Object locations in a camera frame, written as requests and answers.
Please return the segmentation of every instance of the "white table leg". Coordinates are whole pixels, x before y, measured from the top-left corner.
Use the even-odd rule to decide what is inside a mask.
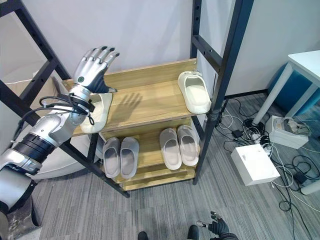
[[[278,81],[274,85],[272,91],[270,92],[269,96],[266,98],[264,104],[260,108],[259,112],[255,116],[254,120],[252,121],[253,124],[257,125],[261,119],[264,117],[268,109],[270,108],[271,104],[274,102],[278,94],[280,93],[281,89],[284,87],[286,82],[288,81],[289,77],[291,76],[293,72],[293,68],[291,64],[288,62],[279,77]]]
[[[315,93],[318,86],[314,83],[305,91],[305,93],[300,97],[300,99],[293,105],[290,111],[285,115],[286,117],[293,117],[299,109],[308,101],[308,99]]]
[[[317,180],[308,186],[302,187],[301,193],[303,193],[304,195],[308,195],[308,194],[312,194],[314,192],[317,192],[319,190],[320,190],[320,180]]]

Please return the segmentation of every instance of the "robotic arm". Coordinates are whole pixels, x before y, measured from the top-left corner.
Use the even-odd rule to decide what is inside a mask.
[[[86,116],[90,118],[90,112],[94,110],[90,94],[117,91],[104,82],[104,73],[119,56],[114,50],[114,47],[106,46],[90,49],[75,70],[69,95],[59,98],[62,102],[49,105],[42,103],[50,98],[45,97],[40,101],[43,107],[31,111],[52,110],[38,120],[21,142],[0,156],[0,211],[12,212],[29,198],[36,184],[25,174],[37,174],[47,156],[71,138]],[[21,119],[22,124],[27,116]]]

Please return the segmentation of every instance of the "gray carpet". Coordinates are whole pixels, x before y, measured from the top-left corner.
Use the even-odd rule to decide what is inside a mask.
[[[238,98],[243,113],[259,110],[264,94]],[[241,118],[238,103],[230,100],[227,110]],[[277,107],[270,114],[281,116]],[[320,119],[316,105],[301,119]],[[320,136],[319,122],[310,121],[312,139],[305,146],[320,150],[315,138]],[[240,121],[230,127],[241,129]],[[279,209],[280,194],[269,183],[244,186],[232,163],[230,152],[223,148],[225,137],[216,130],[196,186],[192,181],[160,185],[130,192],[126,199],[98,177],[86,170],[67,176],[42,180],[33,193],[36,213],[43,219],[41,240],[135,240],[140,231],[146,231],[150,240],[183,240],[188,228],[197,220],[210,221],[210,211],[218,212],[228,223],[230,231],[240,240],[292,240],[292,217]],[[226,143],[233,150],[235,143]],[[296,155],[311,157],[320,167],[319,153],[304,149],[294,150],[277,145],[282,160],[290,163]],[[298,197],[320,209],[320,192]],[[312,238],[320,239],[320,213],[296,199]],[[309,239],[297,211],[294,214],[294,231],[297,240]],[[200,239],[214,235],[200,229]]]

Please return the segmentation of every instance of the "blue panel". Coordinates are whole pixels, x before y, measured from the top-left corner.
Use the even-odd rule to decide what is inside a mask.
[[[282,74],[285,65],[283,65],[278,72],[275,74],[274,79],[268,89],[268,93],[271,92],[272,88],[278,81],[280,75]],[[305,93],[305,91],[310,87],[311,81],[307,78],[294,71],[289,77],[288,81],[280,91],[279,95],[275,99],[275,103],[285,112],[294,106],[294,104],[300,99],[300,97]],[[315,93],[310,97],[310,99],[299,109],[295,115],[300,115],[305,113],[309,108],[311,108],[320,99],[320,89],[315,91]]]

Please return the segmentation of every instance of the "wooden shelf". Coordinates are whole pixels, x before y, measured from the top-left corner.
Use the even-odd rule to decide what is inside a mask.
[[[163,129],[191,125],[191,116],[178,86],[178,76],[197,68],[196,59],[147,66],[104,76],[107,86],[116,88],[107,123],[100,136],[134,137],[139,142],[137,172],[130,179],[120,175],[114,180],[126,191],[167,184],[195,177],[195,166],[167,169],[159,136]],[[73,80],[63,81],[69,90]],[[73,136],[83,135],[77,127]]]
[[[173,182],[182,181],[182,180],[193,179],[194,177],[195,177],[195,170],[192,169],[182,173],[181,172],[174,173],[172,175],[153,177],[153,178],[137,180],[137,181],[128,181],[122,184],[122,188],[125,191],[129,191],[129,190],[152,187],[152,186],[161,185],[161,184],[173,183]]]
[[[193,71],[196,59],[111,73],[105,76],[108,86],[116,88],[101,131],[114,132],[126,128],[187,118],[189,112],[178,86],[178,76],[183,71]],[[64,81],[69,89],[72,80]],[[77,127],[72,136],[83,135]]]
[[[161,164],[161,165],[153,166],[152,171],[150,171],[149,167],[139,168],[136,174],[134,175],[134,177],[130,179],[122,178],[121,175],[119,175],[115,178],[115,182],[119,184],[119,183],[126,183],[126,182],[138,181],[138,180],[148,181],[148,179],[150,178],[153,179],[155,177],[167,176],[167,175],[172,175],[176,173],[192,172],[192,171],[194,171],[194,168],[192,166],[182,165],[177,170],[170,170],[166,167],[166,165]]]

